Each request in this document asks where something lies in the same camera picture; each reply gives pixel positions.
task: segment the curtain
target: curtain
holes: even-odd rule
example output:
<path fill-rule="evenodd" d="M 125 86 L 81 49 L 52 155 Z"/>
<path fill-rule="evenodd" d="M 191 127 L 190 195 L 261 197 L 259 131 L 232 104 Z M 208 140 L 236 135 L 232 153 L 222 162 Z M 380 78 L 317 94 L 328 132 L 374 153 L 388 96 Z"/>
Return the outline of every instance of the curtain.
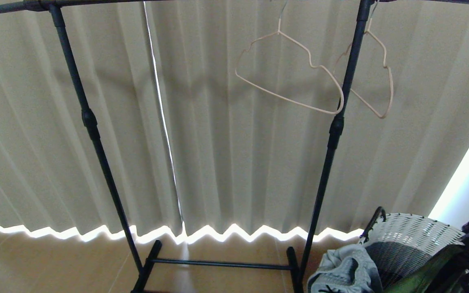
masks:
<path fill-rule="evenodd" d="M 179 234 L 182 220 L 188 234 L 204 225 L 224 232 L 233 223 L 249 234 L 262 225 L 308 228 L 333 117 L 234 75 L 242 49 L 276 31 L 283 4 L 190 0 L 62 9 L 139 235 L 162 225 Z M 289 1 L 282 30 L 311 50 L 315 64 L 332 69 L 352 40 L 357 6 Z M 379 205 L 427 215 L 469 146 L 469 6 L 381 3 L 372 30 L 388 48 L 394 104 L 380 120 L 350 96 L 318 232 L 362 227 Z M 388 98 L 382 57 L 365 37 L 353 83 L 378 109 Z M 335 69 L 340 80 L 346 61 Z M 240 74 L 296 101 L 337 107 L 326 74 L 310 69 L 305 52 L 283 38 L 257 44 L 240 61 Z M 0 15 L 0 226 L 75 226 L 85 233 L 103 224 L 121 229 L 51 17 Z"/>

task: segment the laundry basket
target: laundry basket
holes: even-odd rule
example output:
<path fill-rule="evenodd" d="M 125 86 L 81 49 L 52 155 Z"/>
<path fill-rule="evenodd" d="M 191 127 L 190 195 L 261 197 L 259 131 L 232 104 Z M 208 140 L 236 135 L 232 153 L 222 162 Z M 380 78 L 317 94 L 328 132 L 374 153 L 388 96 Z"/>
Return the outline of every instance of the laundry basket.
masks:
<path fill-rule="evenodd" d="M 461 245 L 459 238 L 463 235 L 439 221 L 413 214 L 387 214 L 379 207 L 359 243 L 376 263 L 383 288 L 388 288 L 422 267 L 446 245 Z"/>

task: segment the white hanger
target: white hanger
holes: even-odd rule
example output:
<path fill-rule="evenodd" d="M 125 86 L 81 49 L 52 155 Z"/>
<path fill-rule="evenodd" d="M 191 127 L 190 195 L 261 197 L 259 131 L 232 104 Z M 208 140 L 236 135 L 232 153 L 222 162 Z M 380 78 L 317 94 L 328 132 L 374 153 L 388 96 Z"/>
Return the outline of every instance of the white hanger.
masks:
<path fill-rule="evenodd" d="M 307 49 L 304 45 L 302 45 L 300 42 L 296 41 L 295 39 L 292 39 L 292 37 L 289 37 L 288 35 L 286 35 L 285 33 L 283 33 L 281 31 L 281 16 L 283 14 L 283 10 L 285 9 L 285 5 L 283 6 L 283 8 L 281 9 L 281 14 L 280 14 L 280 18 L 278 20 L 278 30 L 274 33 L 271 33 L 269 35 L 264 35 L 263 37 L 259 37 L 258 39 L 255 39 L 254 41 L 251 42 L 251 44 L 249 45 L 249 49 L 244 49 L 242 50 L 242 53 L 240 54 L 240 56 L 238 57 L 238 60 L 236 62 L 236 67 L 234 68 L 234 74 L 236 74 L 236 76 L 238 76 L 239 78 L 241 78 L 243 81 L 247 82 L 248 84 L 252 85 L 253 87 L 256 87 L 258 89 L 261 89 L 262 91 L 265 91 L 266 93 L 270 93 L 271 95 L 273 96 L 276 96 L 278 98 L 282 98 L 288 102 L 292 102 L 296 105 L 300 105 L 300 106 L 304 106 L 304 107 L 307 107 L 309 109 L 313 109 L 315 111 L 319 111 L 319 112 L 322 112 L 322 113 L 327 113 L 327 114 L 332 114 L 332 115 L 336 115 L 337 113 L 339 113 L 342 109 L 343 109 L 343 105 L 344 105 L 344 95 L 343 95 L 343 91 L 341 89 L 341 86 L 339 85 L 339 82 L 336 80 L 336 78 L 334 77 L 334 75 L 326 68 L 324 67 L 323 65 L 312 65 L 312 57 L 311 57 L 311 52 L 309 51 L 309 49 Z M 249 52 L 251 50 L 251 48 L 253 47 L 253 44 L 258 42 L 258 41 L 261 41 L 262 39 L 267 39 L 268 37 L 272 37 L 273 35 L 281 35 L 283 37 L 285 37 L 285 39 L 288 39 L 289 41 L 292 41 L 294 44 L 298 45 L 300 48 L 302 48 L 303 50 L 305 50 L 307 52 L 307 54 L 309 54 L 309 65 L 311 68 L 314 68 L 314 69 L 317 69 L 317 68 L 322 68 L 325 72 L 327 72 L 327 74 L 329 74 L 329 76 L 332 78 L 334 84 L 336 85 L 338 91 L 339 91 L 339 95 L 340 95 L 340 102 L 339 102 L 339 107 L 338 109 L 335 111 L 335 112 L 332 112 L 332 111 L 327 111 L 327 110 L 323 110 L 323 109 L 320 109 L 320 108 L 316 108 L 316 107 L 313 107 L 313 106 L 309 106 L 309 105 L 306 105 L 306 104 L 303 104 L 303 103 L 300 103 L 300 102 L 296 102 L 296 101 L 293 101 L 289 98 L 285 98 L 284 96 L 281 96 L 277 93 L 274 93 L 272 91 L 269 91 L 268 89 L 264 89 L 263 87 L 260 87 L 259 85 L 256 85 L 254 84 L 253 82 L 247 80 L 246 78 L 243 78 L 242 76 L 240 76 L 238 74 L 238 64 L 240 63 L 240 59 L 242 58 L 242 56 L 244 55 L 244 53 L 246 52 Z"/>
<path fill-rule="evenodd" d="M 354 91 L 353 89 L 350 89 L 350 91 L 352 91 L 352 93 L 354 93 L 361 100 L 361 102 L 363 102 L 370 110 L 372 110 L 372 112 L 374 112 L 374 114 L 377 117 L 379 117 L 380 119 L 383 119 L 383 118 L 387 117 L 387 114 L 390 111 L 390 108 L 392 106 L 392 101 L 393 101 L 393 98 L 394 98 L 394 81 L 393 81 L 393 78 L 392 78 L 392 70 L 390 69 L 389 65 L 387 65 L 387 48 L 385 47 L 383 42 L 380 41 L 378 39 L 378 37 L 376 37 L 376 35 L 374 35 L 370 31 L 370 26 L 372 25 L 372 16 L 374 15 L 374 11 L 376 11 L 376 7 L 377 7 L 378 3 L 379 3 L 379 0 L 376 2 L 376 5 L 374 6 L 374 9 L 372 10 L 372 13 L 370 15 L 370 20 L 368 21 L 368 27 L 365 30 L 365 35 L 370 35 L 372 37 L 372 39 L 374 39 L 383 48 L 383 68 L 387 69 L 388 78 L 389 78 L 389 82 L 390 82 L 390 99 L 388 101 L 387 111 L 385 111 L 384 114 L 378 113 L 378 111 L 376 111 L 376 109 L 374 109 L 363 97 L 361 97 L 361 95 L 356 93 L 356 91 Z M 346 48 L 346 51 L 338 57 L 338 59 L 336 60 L 336 62 L 334 64 L 334 70 L 335 70 L 336 65 L 339 62 L 339 59 L 341 59 L 341 57 L 343 57 L 345 55 L 348 55 L 348 52 L 349 52 L 351 47 L 352 47 L 352 43 L 350 43 L 350 45 L 348 45 L 348 47 Z"/>

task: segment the floor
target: floor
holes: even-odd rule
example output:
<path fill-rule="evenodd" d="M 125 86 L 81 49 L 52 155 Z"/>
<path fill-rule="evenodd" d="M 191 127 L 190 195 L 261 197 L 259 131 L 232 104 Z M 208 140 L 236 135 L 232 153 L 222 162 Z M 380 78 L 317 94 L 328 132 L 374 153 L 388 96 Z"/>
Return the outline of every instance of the floor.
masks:
<path fill-rule="evenodd" d="M 223 243 L 205 236 L 190 245 L 163 236 L 160 257 L 277 263 L 287 265 L 285 250 L 296 249 L 301 258 L 304 240 L 298 236 L 277 241 L 263 234 L 252 243 L 232 235 Z M 340 241 L 328 236 L 314 243 L 305 279 L 315 271 L 323 253 L 357 239 Z M 145 259 L 151 243 L 139 245 Z M 126 293 L 137 278 L 125 239 L 112 241 L 100 235 L 89 242 L 77 237 L 60 240 L 53 236 L 30 238 L 25 233 L 0 233 L 0 292 Z M 156 264 L 146 289 L 158 292 L 290 292 L 288 271 L 187 267 Z"/>

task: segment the clothes rack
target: clothes rack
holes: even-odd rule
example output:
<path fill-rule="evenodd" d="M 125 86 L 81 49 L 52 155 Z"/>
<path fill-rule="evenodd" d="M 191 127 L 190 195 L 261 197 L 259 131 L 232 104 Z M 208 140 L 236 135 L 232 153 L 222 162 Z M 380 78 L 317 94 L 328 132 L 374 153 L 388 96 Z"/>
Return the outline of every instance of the clothes rack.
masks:
<path fill-rule="evenodd" d="M 121 226 L 125 232 L 125 237 L 128 242 L 129 248 L 131 250 L 132 257 L 136 268 L 138 270 L 138 279 L 132 293 L 141 293 L 145 292 L 145 286 L 149 275 L 155 265 L 155 263 L 168 263 L 176 265 L 205 265 L 205 266 L 214 266 L 214 267 L 243 267 L 251 269 L 277 269 L 283 271 L 290 271 L 292 285 L 294 293 L 303 293 L 303 276 L 305 275 L 305 269 L 307 268 L 307 262 L 309 261 L 309 254 L 312 247 L 312 241 L 316 226 L 318 224 L 318 218 L 320 217 L 320 210 L 322 207 L 322 202 L 324 198 L 324 193 L 327 188 L 327 182 L 329 175 L 331 173 L 331 167 L 337 149 L 339 138 L 343 132 L 344 128 L 344 112 L 346 110 L 346 104 L 348 102 L 348 95 L 352 86 L 352 80 L 354 78 L 355 69 L 357 66 L 357 60 L 359 58 L 359 51 L 361 49 L 361 43 L 363 41 L 363 35 L 365 32 L 365 26 L 368 20 L 368 15 L 370 12 L 371 5 L 376 0 L 360 0 L 359 8 L 357 11 L 357 23 L 354 30 L 354 37 L 352 41 L 352 47 L 348 57 L 348 63 L 346 67 L 346 73 L 344 77 L 344 82 L 342 85 L 342 90 L 344 93 L 344 105 L 342 111 L 335 115 L 331 127 L 329 130 L 330 136 L 327 144 L 327 152 L 324 160 L 324 166 L 322 169 L 322 175 L 320 177 L 320 184 L 318 186 L 318 192 L 316 194 L 316 200 L 314 203 L 313 213 L 311 217 L 311 225 L 309 228 L 309 233 L 307 236 L 307 241 L 305 243 L 305 250 L 303 252 L 301 264 L 298 265 L 296 260 L 296 253 L 294 248 L 289 247 L 287 249 L 287 258 L 289 261 L 288 265 L 267 265 L 259 263 L 243 263 L 243 262 L 222 262 L 222 261 L 194 261 L 194 260 L 176 260 L 169 258 L 159 258 L 158 253 L 162 248 L 162 242 L 157 240 L 155 241 L 151 252 L 146 258 L 144 264 L 141 261 L 141 258 L 136 249 L 132 233 L 129 229 L 128 220 L 126 218 L 121 199 L 115 185 L 112 171 L 110 165 L 106 158 L 106 153 L 104 151 L 101 136 L 99 134 L 99 129 L 97 128 L 97 118 L 93 114 L 88 101 L 86 99 L 84 88 L 79 76 L 77 65 L 73 57 L 73 52 L 70 46 L 69 37 L 65 28 L 65 22 L 63 19 L 63 13 L 61 8 L 65 6 L 76 6 L 76 5 L 87 5 L 87 4 L 102 4 L 102 3 L 115 3 L 115 2 L 141 2 L 142 0 L 23 0 L 22 2 L 11 2 L 8 4 L 0 5 L 0 14 L 1 13 L 11 13 L 15 11 L 49 11 L 52 15 L 52 20 L 54 26 L 57 29 L 57 34 L 61 47 L 63 49 L 63 54 L 67 63 L 68 70 L 70 72 L 71 80 L 74 86 L 74 89 L 81 106 L 81 118 L 83 121 L 88 135 L 93 142 L 96 155 L 99 159 L 99 163 L 106 179 L 106 184 L 110 190 L 110 195 L 112 197 L 113 203 L 117 210 L 117 215 L 121 221 Z M 382 0 L 382 2 L 391 2 L 394 0 Z M 469 0 L 433 0 L 441 2 L 454 2 L 469 4 Z"/>

